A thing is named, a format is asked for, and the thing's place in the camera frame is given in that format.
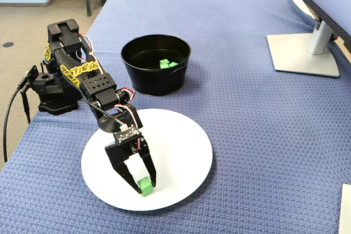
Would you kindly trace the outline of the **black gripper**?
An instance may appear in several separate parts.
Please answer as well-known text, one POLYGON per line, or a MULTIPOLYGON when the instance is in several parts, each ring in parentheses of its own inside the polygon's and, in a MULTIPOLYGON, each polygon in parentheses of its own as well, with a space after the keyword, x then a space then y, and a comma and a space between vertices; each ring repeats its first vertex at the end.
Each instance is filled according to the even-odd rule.
POLYGON ((129 159, 130 156, 138 153, 142 158, 145 167, 150 175, 151 184, 153 187, 156 186, 156 169, 153 160, 150 156, 148 144, 143 136, 138 138, 132 138, 129 141, 124 141, 121 144, 112 142, 105 146, 105 152, 113 164, 114 170, 139 194, 142 194, 142 190, 135 182, 128 167, 124 163, 125 160, 129 159))

